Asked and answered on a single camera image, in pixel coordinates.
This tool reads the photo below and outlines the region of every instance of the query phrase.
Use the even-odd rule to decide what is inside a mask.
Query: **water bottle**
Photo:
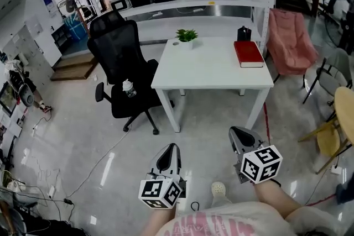
[[[128,97],[134,97],[137,95],[137,91],[134,89],[133,83],[129,82],[128,79],[123,82],[123,90],[126,92]]]

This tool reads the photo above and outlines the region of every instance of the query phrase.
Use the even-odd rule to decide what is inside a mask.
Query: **white table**
[[[168,90],[245,89],[259,90],[246,128],[251,129],[262,110],[270,88],[274,86],[266,65],[262,68],[241,68],[233,47],[234,38],[198,38],[192,50],[173,45],[169,40],[162,54],[151,87],[161,100],[175,132],[180,132]]]

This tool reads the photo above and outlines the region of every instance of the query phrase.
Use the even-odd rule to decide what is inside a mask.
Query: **green plant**
[[[198,37],[195,30],[177,30],[177,36],[180,41],[186,43],[188,41],[194,40]]]

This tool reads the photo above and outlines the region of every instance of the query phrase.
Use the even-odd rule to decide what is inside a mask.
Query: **black office chair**
[[[138,26],[135,21],[124,21],[119,13],[112,11],[94,19],[90,26],[91,38],[88,49],[101,64],[108,79],[114,85],[111,97],[104,92],[103,82],[96,87],[96,101],[104,98],[112,104],[112,114],[115,118],[130,117],[123,131],[142,113],[145,112],[158,135],[148,109],[160,106],[161,101],[155,90],[151,88],[158,62],[145,61],[139,44]],[[129,79],[137,94],[128,97],[123,91],[123,81]]]
[[[325,3],[325,0],[323,0],[323,3],[319,3],[319,6],[323,9],[322,11],[319,11],[319,16],[329,16],[329,14],[334,13],[334,5],[336,4],[337,0],[330,0],[328,4]]]

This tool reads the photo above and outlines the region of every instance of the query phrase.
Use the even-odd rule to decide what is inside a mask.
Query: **potted plant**
[[[195,30],[177,30],[178,40],[180,45],[185,46],[187,49],[193,49],[193,41],[198,37]]]

